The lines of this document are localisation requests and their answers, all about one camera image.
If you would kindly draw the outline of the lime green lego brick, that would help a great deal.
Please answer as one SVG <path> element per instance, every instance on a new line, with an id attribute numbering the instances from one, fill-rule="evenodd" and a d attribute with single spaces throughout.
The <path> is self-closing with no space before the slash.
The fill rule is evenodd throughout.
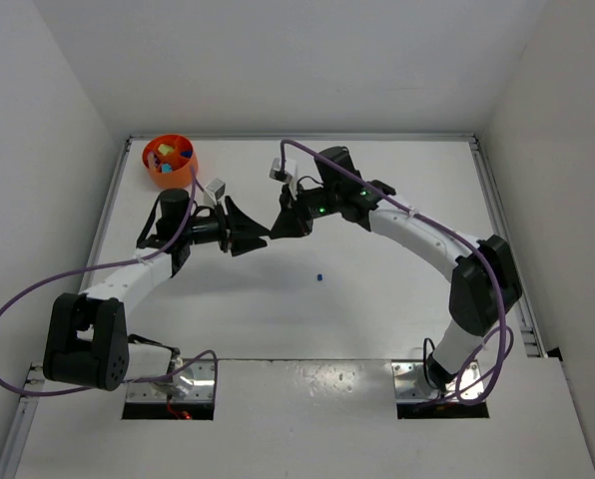
<path id="1" fill-rule="evenodd" d="M 170 146 L 167 146 L 167 145 L 161 145 L 161 146 L 159 147 L 159 152 L 160 152 L 161 154 L 163 154 L 163 155 L 167 155 L 167 154 L 169 154 L 170 152 L 172 152 L 173 150 L 174 150 L 174 149 L 173 149 L 172 147 L 170 147 Z"/>

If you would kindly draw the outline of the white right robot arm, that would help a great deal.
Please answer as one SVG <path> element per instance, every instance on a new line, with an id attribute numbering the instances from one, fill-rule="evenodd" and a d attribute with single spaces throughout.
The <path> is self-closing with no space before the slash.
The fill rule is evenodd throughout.
<path id="1" fill-rule="evenodd" d="M 392 186 L 363 179 L 346 147 L 331 147 L 312 157 L 319 174 L 312 189 L 301 185 L 295 162 L 285 155 L 274 159 L 270 177 L 283 187 L 271 239 L 306 237 L 315 220 L 339 214 L 435 268 L 450 285 L 451 321 L 423 358 L 419 384 L 432 397 L 440 396 L 487 335 L 504 328 L 506 313 L 522 296 L 508 242 L 497 235 L 466 236 L 419 213 Z"/>

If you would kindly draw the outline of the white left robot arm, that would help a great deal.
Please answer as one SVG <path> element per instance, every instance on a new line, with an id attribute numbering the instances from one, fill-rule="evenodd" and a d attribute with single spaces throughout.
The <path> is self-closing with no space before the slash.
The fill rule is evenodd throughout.
<path id="1" fill-rule="evenodd" d="M 43 358 L 46 379 L 115 390 L 129 369 L 129 315 L 182 269 L 193 245 L 214 242 L 233 256 L 266 246 L 269 230 L 231 198 L 196 212 L 192 206 L 183 189 L 159 193 L 133 258 L 103 281 L 54 301 Z"/>

